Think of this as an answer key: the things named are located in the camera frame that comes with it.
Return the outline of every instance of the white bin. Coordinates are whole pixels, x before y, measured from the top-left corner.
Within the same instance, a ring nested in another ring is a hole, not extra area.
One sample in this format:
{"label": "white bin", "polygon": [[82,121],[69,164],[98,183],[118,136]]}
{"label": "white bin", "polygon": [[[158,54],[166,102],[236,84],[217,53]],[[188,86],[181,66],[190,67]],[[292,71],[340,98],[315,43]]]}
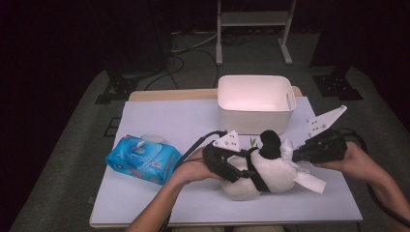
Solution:
{"label": "white bin", "polygon": [[282,134],[293,110],[295,94],[287,78],[278,75],[225,75],[218,86],[220,130]]}

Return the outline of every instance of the human hand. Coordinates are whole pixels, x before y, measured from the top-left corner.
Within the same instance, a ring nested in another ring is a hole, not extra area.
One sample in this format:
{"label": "human hand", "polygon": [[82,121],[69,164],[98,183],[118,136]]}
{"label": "human hand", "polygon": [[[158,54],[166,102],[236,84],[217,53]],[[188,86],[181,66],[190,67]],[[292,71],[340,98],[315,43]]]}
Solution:
{"label": "human hand", "polygon": [[351,177],[374,183],[385,177],[387,172],[380,167],[357,144],[347,142],[347,151],[343,160],[314,163],[314,166],[334,169]]}
{"label": "human hand", "polygon": [[220,176],[213,173],[203,162],[203,147],[195,150],[172,174],[171,178],[179,182],[203,181],[208,178],[222,180]]}

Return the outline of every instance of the power cord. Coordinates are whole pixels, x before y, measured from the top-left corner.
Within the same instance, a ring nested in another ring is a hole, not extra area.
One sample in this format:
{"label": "power cord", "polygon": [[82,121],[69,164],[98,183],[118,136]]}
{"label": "power cord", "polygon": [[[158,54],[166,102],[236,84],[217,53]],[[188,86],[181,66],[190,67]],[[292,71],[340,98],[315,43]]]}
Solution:
{"label": "power cord", "polygon": [[204,50],[187,50],[186,52],[202,52],[202,53],[207,54],[209,57],[211,57],[214,65],[215,65],[215,69],[217,71],[212,87],[216,88],[217,87],[217,82],[218,82],[218,79],[219,79],[219,75],[220,75],[220,68],[218,67],[217,61],[215,60],[214,56],[211,53],[209,53],[208,51],[204,51]]}
{"label": "power cord", "polygon": [[[362,149],[368,154],[367,151],[367,145],[365,143],[365,140],[358,135],[354,130],[350,130],[350,129],[343,129],[343,130],[348,130],[350,132],[346,133],[345,136],[353,136],[356,139],[359,140],[359,143],[362,145]],[[374,193],[373,188],[369,185],[367,185],[367,190],[368,193],[371,197],[371,199],[373,200],[373,202],[379,207],[379,209],[381,209],[386,215],[388,215],[389,217],[395,219],[396,221],[400,222],[401,224],[407,226],[410,228],[410,221],[402,216],[400,216],[399,214],[397,214],[396,212],[394,212],[392,209],[386,207],[376,196],[376,194]]]}
{"label": "power cord", "polygon": [[237,34],[228,34],[223,36],[222,43],[228,46],[239,46],[247,44],[253,41],[253,36],[249,35],[249,39],[246,39],[244,36],[238,36]]}
{"label": "power cord", "polygon": [[176,81],[175,81],[175,79],[174,79],[174,77],[173,77],[173,74],[179,72],[179,71],[185,66],[185,62],[184,62],[184,60],[183,60],[182,58],[180,58],[180,57],[177,57],[177,56],[171,56],[171,57],[180,60],[181,63],[182,63],[181,67],[178,68],[178,69],[177,69],[176,71],[174,71],[174,72],[170,72],[168,69],[166,69],[167,74],[162,75],[162,76],[159,76],[159,77],[155,78],[154,80],[152,80],[150,83],[147,84],[147,86],[145,86],[144,91],[147,91],[148,88],[149,88],[152,84],[154,84],[155,82],[157,82],[158,80],[160,80],[160,79],[162,79],[162,78],[164,78],[164,77],[168,77],[168,76],[170,76],[171,79],[172,79],[172,81],[174,82],[175,88],[176,88],[176,89],[179,89],[179,85],[176,83]]}
{"label": "power cord", "polygon": [[193,48],[202,46],[202,45],[204,45],[204,44],[210,42],[211,40],[213,40],[216,36],[217,36],[217,33],[215,33],[215,35],[213,35],[212,37],[210,37],[210,38],[208,38],[208,39],[206,39],[206,40],[204,40],[204,41],[202,41],[202,42],[200,42],[200,43],[197,43],[197,44],[194,44],[194,45],[191,45],[191,46],[189,46],[189,47],[182,48],[182,49],[173,49],[173,50],[171,50],[171,53],[179,54],[179,53],[188,51],[188,50],[190,50],[190,49],[193,49]]}

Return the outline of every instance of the gray carpet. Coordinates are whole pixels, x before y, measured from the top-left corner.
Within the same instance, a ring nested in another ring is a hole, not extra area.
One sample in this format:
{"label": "gray carpet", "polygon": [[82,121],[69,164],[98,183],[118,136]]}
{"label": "gray carpet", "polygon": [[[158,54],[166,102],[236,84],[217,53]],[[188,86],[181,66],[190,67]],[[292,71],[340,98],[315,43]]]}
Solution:
{"label": "gray carpet", "polygon": [[[288,48],[294,61],[290,66],[283,62],[277,44],[278,36],[239,37],[238,40],[250,42],[225,45],[222,49],[223,65],[220,67],[205,52],[191,51],[178,55],[185,63],[173,77],[181,89],[195,89],[212,88],[215,78],[225,74],[278,74],[301,88],[316,115],[345,104],[348,110],[334,127],[357,131],[366,140],[373,158],[396,178],[405,194],[410,195],[410,174],[407,170],[410,166],[410,135],[380,98],[369,78],[354,68],[347,75],[352,87],[362,95],[362,101],[324,98],[311,76],[328,73],[332,68],[308,66],[319,35],[290,35]],[[204,36],[177,35],[173,45],[183,48],[203,39]],[[213,56],[215,54],[213,44],[198,49],[208,51]],[[178,70],[181,65],[181,60],[169,59],[170,72]],[[140,81],[137,90],[144,90],[158,76]],[[113,137],[103,135],[111,118],[121,117],[125,102],[95,104],[107,84],[108,77],[105,72],[101,72],[84,93],[12,231],[96,231],[89,225],[88,219],[103,178],[104,158],[112,149],[114,141]],[[165,77],[149,87],[149,90],[157,89],[175,89],[175,86],[169,77]],[[346,181],[364,217],[364,221],[360,222],[362,231],[384,231],[381,212],[371,202],[365,183],[349,177],[346,177]],[[358,231],[355,222],[291,224],[286,227],[291,231],[307,232]]]}

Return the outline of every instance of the stuffed animal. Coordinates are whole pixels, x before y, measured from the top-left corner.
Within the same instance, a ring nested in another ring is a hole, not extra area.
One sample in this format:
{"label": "stuffed animal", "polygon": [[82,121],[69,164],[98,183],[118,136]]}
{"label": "stuffed animal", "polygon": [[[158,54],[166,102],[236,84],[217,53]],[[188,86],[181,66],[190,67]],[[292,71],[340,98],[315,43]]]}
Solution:
{"label": "stuffed animal", "polygon": [[235,183],[221,181],[222,190],[233,200],[251,200],[261,192],[284,192],[291,190],[295,182],[308,189],[323,192],[323,181],[308,174],[308,170],[292,161],[293,145],[289,139],[280,141],[272,130],[260,134],[262,148],[252,148],[246,158],[232,157],[229,163],[239,170],[254,171],[248,179],[240,178]]}

